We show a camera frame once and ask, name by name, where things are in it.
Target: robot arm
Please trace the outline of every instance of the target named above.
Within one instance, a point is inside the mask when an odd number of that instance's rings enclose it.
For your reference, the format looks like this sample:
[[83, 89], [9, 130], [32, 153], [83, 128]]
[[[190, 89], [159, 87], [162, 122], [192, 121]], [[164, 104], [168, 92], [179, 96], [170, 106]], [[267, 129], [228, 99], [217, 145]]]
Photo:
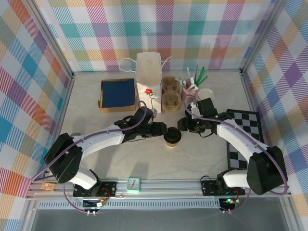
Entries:
[[218, 114], [210, 98], [199, 101], [196, 105], [192, 103], [189, 107], [194, 114], [223, 120], [236, 127], [236, 129], [233, 129], [223, 123], [193, 118], [189, 113], [186, 113], [186, 117], [178, 121], [178, 128], [182, 131], [189, 130], [190, 132], [201, 133], [206, 129], [210, 129], [213, 133], [232, 144], [247, 160], [247, 169], [228, 169], [217, 175], [216, 183], [220, 191], [228, 188], [243, 187], [251, 188], [256, 194], [262, 195], [283, 184], [282, 177], [275, 165], [257, 145], [252, 144], [247, 136], [253, 139], [261, 148], [267, 150], [278, 163], [287, 179], [283, 154], [278, 147], [268, 147], [266, 144], [257, 141], [241, 129], [233, 119], [228, 118], [226, 113]]
[[[145, 119], [139, 126], [134, 129], [122, 131], [124, 128], [130, 128], [137, 124], [144, 115], [145, 110]], [[90, 194], [95, 195], [100, 189], [100, 179], [93, 171], [81, 167], [81, 160], [105, 147], [134, 141], [137, 136], [146, 139], [164, 135], [167, 132], [167, 126], [162, 122], [153, 122], [153, 119], [153, 111], [145, 107], [139, 108], [135, 115], [127, 116], [104, 129], [107, 130], [106, 133], [87, 138], [70, 148], [59, 160], [50, 166], [50, 171], [59, 183], [72, 182], [80, 185], [85, 190], [89, 190]], [[118, 129], [119, 131], [108, 132], [114, 129]], [[50, 163], [65, 148], [86, 136], [71, 137], [67, 133], [60, 135], [47, 152], [44, 162], [46, 164]]]

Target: clock face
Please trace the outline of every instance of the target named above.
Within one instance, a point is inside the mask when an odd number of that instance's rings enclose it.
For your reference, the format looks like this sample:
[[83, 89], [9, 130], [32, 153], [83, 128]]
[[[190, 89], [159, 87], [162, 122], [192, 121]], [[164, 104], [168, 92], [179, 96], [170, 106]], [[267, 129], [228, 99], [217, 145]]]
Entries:
[[140, 179], [139, 178], [128, 178], [127, 190], [128, 191], [139, 191], [139, 189], [140, 189]]

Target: white paper bag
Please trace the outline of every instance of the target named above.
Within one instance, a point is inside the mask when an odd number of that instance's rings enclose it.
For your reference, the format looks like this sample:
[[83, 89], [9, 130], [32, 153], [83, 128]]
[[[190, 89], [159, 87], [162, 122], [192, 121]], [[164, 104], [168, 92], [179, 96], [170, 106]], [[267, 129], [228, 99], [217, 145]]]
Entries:
[[161, 112], [162, 65], [160, 53], [143, 52], [137, 54], [136, 82], [139, 99], [150, 109]]

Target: gray floor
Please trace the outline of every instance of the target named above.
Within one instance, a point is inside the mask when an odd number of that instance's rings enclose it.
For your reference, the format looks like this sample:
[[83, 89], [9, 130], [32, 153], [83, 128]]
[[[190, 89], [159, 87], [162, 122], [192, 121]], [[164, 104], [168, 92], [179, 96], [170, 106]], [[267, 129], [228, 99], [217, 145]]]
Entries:
[[38, 210], [32, 231], [287, 231], [279, 198], [250, 198], [231, 215], [218, 209]]
[[[164, 76], [185, 77], [187, 72], [168, 72]], [[249, 110], [238, 72], [209, 72], [201, 88], [215, 94], [214, 105], [219, 112], [227, 108]], [[98, 108], [100, 82], [103, 79], [134, 78], [133, 73], [77, 74], [62, 133], [88, 134], [102, 130], [133, 112], [102, 113]], [[176, 127], [184, 117], [184, 108], [177, 113], [162, 112], [155, 121]], [[165, 145], [163, 137], [110, 146], [86, 157], [81, 165], [93, 169], [101, 179], [196, 179], [203, 175], [216, 177], [227, 169], [226, 141], [218, 136], [200, 138], [198, 134], [182, 133], [175, 148]]]

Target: chess board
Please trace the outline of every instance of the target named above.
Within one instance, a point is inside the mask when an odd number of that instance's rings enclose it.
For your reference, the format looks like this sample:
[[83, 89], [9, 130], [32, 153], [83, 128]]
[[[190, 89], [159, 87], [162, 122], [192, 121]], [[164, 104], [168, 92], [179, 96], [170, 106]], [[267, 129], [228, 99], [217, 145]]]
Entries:
[[[261, 121], [258, 112], [227, 109], [227, 113], [237, 125], [260, 142], [264, 142]], [[227, 142], [228, 169], [247, 169], [247, 161], [230, 143]]]

